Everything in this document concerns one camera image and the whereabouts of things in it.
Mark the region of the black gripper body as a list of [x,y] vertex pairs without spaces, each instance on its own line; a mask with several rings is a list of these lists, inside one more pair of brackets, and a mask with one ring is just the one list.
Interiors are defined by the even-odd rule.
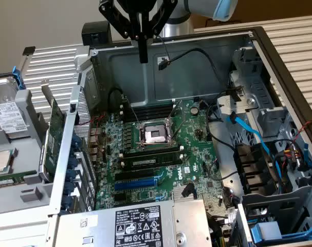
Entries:
[[136,13],[149,13],[153,9],[157,1],[118,0],[117,2],[127,14],[136,14]]

